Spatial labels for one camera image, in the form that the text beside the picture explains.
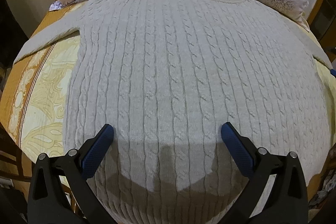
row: bed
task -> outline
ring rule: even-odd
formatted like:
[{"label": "bed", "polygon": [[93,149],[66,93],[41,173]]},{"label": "bed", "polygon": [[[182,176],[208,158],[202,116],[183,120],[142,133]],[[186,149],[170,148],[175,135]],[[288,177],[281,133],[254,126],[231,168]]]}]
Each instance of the bed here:
[{"label": "bed", "polygon": [[336,79],[311,32],[255,0],[142,1],[49,12],[22,48],[0,122],[32,161],[112,124],[116,141],[89,184],[123,223],[216,223],[246,183],[217,135],[225,121],[273,153],[297,151],[307,181],[320,171]]}]

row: black clamp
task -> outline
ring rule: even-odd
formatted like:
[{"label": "black clamp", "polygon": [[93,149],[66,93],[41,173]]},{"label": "black clamp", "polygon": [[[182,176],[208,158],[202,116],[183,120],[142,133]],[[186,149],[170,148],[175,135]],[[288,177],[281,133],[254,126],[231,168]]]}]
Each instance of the black clamp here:
[{"label": "black clamp", "polygon": [[[86,183],[94,176],[114,131],[109,124],[79,150],[61,157],[38,156],[28,200],[29,224],[116,224]],[[308,201],[305,179],[295,152],[287,156],[270,154],[242,137],[231,123],[221,128],[221,136],[242,175],[249,182],[220,224],[307,224]],[[268,200],[260,214],[250,218],[263,193],[268,177],[276,174]],[[66,176],[76,201],[86,218],[71,211],[59,176]]]},{"label": "black clamp", "polygon": [[[305,177],[295,152],[270,154],[242,137],[230,122],[221,137],[242,175],[249,178],[236,202],[220,224],[307,224],[308,200]],[[260,214],[250,218],[270,175],[276,174],[272,191]]]},{"label": "black clamp", "polygon": [[[113,127],[106,124],[79,150],[71,149],[60,157],[49,158],[45,153],[38,156],[29,188],[29,224],[117,224],[86,183],[94,176],[113,137]],[[66,176],[86,219],[72,212],[59,176]]]}]

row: cable knit pattern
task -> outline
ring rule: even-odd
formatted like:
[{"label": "cable knit pattern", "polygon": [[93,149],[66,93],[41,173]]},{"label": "cable knit pattern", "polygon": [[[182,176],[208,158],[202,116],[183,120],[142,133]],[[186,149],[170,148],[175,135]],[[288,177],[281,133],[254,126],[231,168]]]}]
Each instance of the cable knit pattern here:
[{"label": "cable knit pattern", "polygon": [[217,223],[247,182],[220,137],[227,121],[256,147],[296,151],[306,181],[320,171],[330,128],[313,56],[325,56],[271,8],[255,0],[90,0],[25,47],[74,30],[81,45],[64,149],[105,123],[115,128],[88,182],[116,220]]}]

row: blue object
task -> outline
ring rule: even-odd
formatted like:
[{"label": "blue object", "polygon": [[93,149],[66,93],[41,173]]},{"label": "blue object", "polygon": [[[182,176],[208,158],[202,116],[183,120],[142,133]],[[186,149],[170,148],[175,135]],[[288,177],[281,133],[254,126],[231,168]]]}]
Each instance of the blue object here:
[{"label": "blue object", "polygon": [[240,139],[244,137],[241,137],[234,127],[230,125],[231,124],[229,123],[223,124],[221,129],[222,140],[229,150],[241,174],[250,179],[254,173],[253,158]]},{"label": "blue object", "polygon": [[113,142],[113,127],[106,124],[97,135],[99,135],[98,138],[81,161],[82,178],[85,180],[95,175],[101,161]]},{"label": "blue object", "polygon": [[336,70],[331,69],[331,70],[330,70],[330,73],[331,73],[332,76],[336,77]]}]

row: yellow bedspread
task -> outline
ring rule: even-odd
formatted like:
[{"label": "yellow bedspread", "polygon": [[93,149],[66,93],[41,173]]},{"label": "yellow bedspread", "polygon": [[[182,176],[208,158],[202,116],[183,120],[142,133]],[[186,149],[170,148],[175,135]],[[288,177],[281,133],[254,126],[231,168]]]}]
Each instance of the yellow bedspread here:
[{"label": "yellow bedspread", "polygon": [[[34,34],[81,5],[49,12]],[[312,33],[301,29],[319,45]],[[8,78],[0,102],[0,122],[33,162],[42,152],[49,156],[64,154],[65,98],[79,43],[78,33],[65,37],[16,63]],[[317,60],[315,63],[325,87],[331,143],[334,143],[336,79],[327,67]]]}]

